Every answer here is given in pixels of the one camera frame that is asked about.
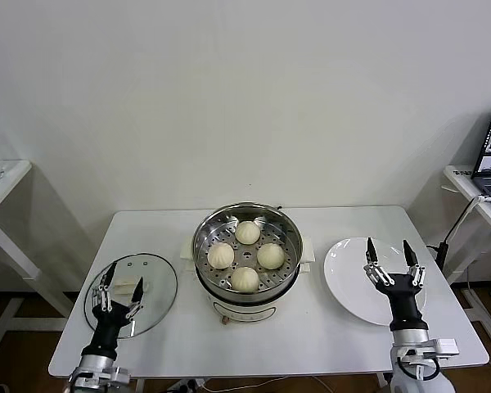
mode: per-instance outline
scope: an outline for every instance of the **white table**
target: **white table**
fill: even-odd
[[[472,170],[473,167],[470,165],[450,165],[444,170],[445,176],[467,200],[481,194],[471,180]],[[457,250],[444,266],[444,276],[449,284],[459,278],[482,252],[491,250],[491,203],[480,203],[475,210],[484,218],[484,224],[475,230],[469,241]],[[480,305],[481,302],[467,290],[462,293],[471,304],[471,309],[466,310],[470,320],[481,322],[491,337],[491,318],[484,312],[483,306]]]
[[[9,192],[29,172],[27,160],[2,161],[4,175],[0,179],[0,204]],[[7,263],[63,316],[70,314],[73,303],[54,286],[51,279],[22,252],[20,248],[0,229],[0,247],[11,257]],[[0,317],[0,341],[7,330],[61,331],[65,318],[14,318],[22,299],[11,299]]]
[[[372,236],[402,247],[407,238],[427,267],[425,318],[430,335],[455,338],[461,354],[445,366],[485,364],[488,353],[425,248],[397,206],[284,209],[313,242],[317,262],[279,301],[272,318],[224,326],[196,275],[179,255],[209,210],[125,211],[113,218],[56,347],[49,373],[67,377],[91,340],[83,298],[94,277],[124,255],[150,252],[178,272],[173,307],[149,332],[119,342],[116,364],[133,377],[239,377],[390,371],[391,334],[344,309],[327,290],[322,266],[329,248],[346,237]],[[229,348],[236,348],[232,354]]]

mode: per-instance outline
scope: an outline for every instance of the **glass lid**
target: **glass lid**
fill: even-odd
[[[129,306],[133,291],[143,278],[142,307],[118,335],[118,338],[135,337],[153,328],[168,313],[177,295],[177,275],[166,259],[153,254],[127,255],[113,263],[116,263],[116,270],[109,286],[113,301]],[[95,277],[83,302],[88,325],[93,330],[97,319],[92,315],[92,289],[98,288],[102,276],[113,263]]]

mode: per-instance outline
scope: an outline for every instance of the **white plate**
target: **white plate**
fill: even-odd
[[[387,273],[406,273],[408,266],[403,252],[373,240],[378,263]],[[363,266],[366,261],[367,238],[352,237],[336,243],[326,255],[324,274],[333,296],[352,314],[376,325],[389,325],[393,320],[387,296],[379,293]],[[426,305],[426,288],[417,294],[421,311]]]

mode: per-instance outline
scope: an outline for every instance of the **white wall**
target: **white wall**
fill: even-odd
[[[491,1],[0,0],[0,156],[94,247],[117,210],[409,207],[490,111]]]

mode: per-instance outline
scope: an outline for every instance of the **wooden floor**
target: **wooden floor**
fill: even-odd
[[[490,288],[479,288],[477,293],[491,313]],[[457,298],[464,307],[468,304],[458,290]],[[7,305],[9,298],[0,297],[0,314]],[[57,317],[58,313],[44,300],[38,297],[26,299],[17,313],[19,317]],[[491,341],[484,329],[473,323],[480,339],[487,348],[491,358]],[[45,332],[8,332],[0,345],[0,383],[6,383],[11,393],[60,392],[65,381],[51,377],[47,366],[55,350],[60,333]],[[458,393],[477,392],[491,393],[491,367],[488,365],[476,368],[459,368],[446,370],[445,375],[451,380]],[[377,390],[377,380],[374,375],[351,376],[322,376],[334,392],[364,393]],[[208,382],[211,390],[227,389],[234,386],[254,385],[267,381],[266,378],[218,379]],[[171,386],[174,381],[147,381],[146,393],[160,393]],[[244,390],[247,393],[296,393],[296,392],[326,393],[326,389],[311,377],[292,377],[282,381],[269,383],[265,386]]]

